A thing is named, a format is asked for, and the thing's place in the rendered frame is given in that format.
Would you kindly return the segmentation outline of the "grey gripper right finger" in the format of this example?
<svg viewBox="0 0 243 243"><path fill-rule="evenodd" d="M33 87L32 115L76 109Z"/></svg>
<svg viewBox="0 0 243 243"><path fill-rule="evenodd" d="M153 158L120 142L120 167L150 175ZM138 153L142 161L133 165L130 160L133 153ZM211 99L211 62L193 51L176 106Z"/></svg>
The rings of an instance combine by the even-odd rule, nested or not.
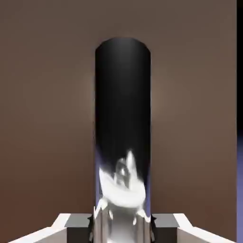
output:
<svg viewBox="0 0 243 243"><path fill-rule="evenodd" d="M195 227L185 214L153 214L151 243L235 243Z"/></svg>

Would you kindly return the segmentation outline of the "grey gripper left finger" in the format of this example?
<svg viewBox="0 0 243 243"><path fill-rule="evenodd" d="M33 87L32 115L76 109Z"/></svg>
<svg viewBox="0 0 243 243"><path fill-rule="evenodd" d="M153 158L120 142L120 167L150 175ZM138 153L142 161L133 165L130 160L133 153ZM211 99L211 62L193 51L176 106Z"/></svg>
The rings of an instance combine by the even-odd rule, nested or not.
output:
<svg viewBox="0 0 243 243"><path fill-rule="evenodd" d="M89 243L91 214L61 213L53 224L8 243Z"/></svg>

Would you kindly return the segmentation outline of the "dark curved metal handle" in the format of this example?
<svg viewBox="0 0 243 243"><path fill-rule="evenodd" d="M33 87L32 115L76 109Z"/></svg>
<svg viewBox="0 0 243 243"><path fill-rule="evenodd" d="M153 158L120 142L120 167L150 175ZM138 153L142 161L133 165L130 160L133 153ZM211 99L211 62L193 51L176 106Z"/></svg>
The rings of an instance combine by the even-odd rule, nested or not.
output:
<svg viewBox="0 0 243 243"><path fill-rule="evenodd" d="M150 243L151 54L131 37L95 51L92 243Z"/></svg>

